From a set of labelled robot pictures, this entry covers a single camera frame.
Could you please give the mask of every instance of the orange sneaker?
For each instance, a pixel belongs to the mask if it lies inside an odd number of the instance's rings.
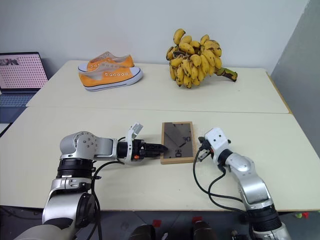
[[[134,67],[134,60],[131,55],[127,56],[114,56],[111,52],[106,51],[105,53],[97,56],[90,60],[88,63],[82,63],[78,66],[79,72],[91,72],[98,68],[101,63],[109,63],[109,68],[131,68]]]
[[[129,86],[143,77],[139,67],[108,68],[107,63],[102,63],[94,71],[79,72],[84,88],[90,92],[104,89]]]

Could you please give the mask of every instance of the white table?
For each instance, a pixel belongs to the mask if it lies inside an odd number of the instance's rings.
[[[144,125],[138,137],[150,143],[161,142],[162,122],[192,121],[195,137],[221,127],[232,141],[230,149],[254,160],[277,210],[320,209],[320,161],[291,114],[67,107],[29,107],[0,138],[0,205],[43,208],[64,136],[86,130],[120,138],[135,121]],[[221,173],[208,158],[197,164],[197,174],[208,187]],[[145,160],[106,167],[99,175],[102,210],[221,210],[196,186],[191,163]],[[214,191],[238,196],[230,174]],[[218,202],[243,208],[227,199]]]
[[[179,88],[167,64],[136,64],[144,72],[137,83],[99,92],[83,87],[77,67],[68,61],[29,101],[28,107],[80,107],[170,111],[288,113],[262,68],[230,68],[238,81],[207,77],[199,87]]]

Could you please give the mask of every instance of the white wall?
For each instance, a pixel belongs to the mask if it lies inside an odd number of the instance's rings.
[[[49,75],[67,60],[109,50],[136,62],[166,63],[183,28],[220,42],[225,66],[271,73],[308,0],[6,0],[0,52],[39,51]]]

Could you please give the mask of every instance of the laptop keyboard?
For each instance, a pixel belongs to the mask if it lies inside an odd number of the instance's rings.
[[[25,107],[33,95],[0,95],[0,107]]]

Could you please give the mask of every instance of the laptop screen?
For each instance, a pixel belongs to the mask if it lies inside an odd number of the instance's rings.
[[[38,52],[0,53],[0,90],[37,91],[48,81]]]

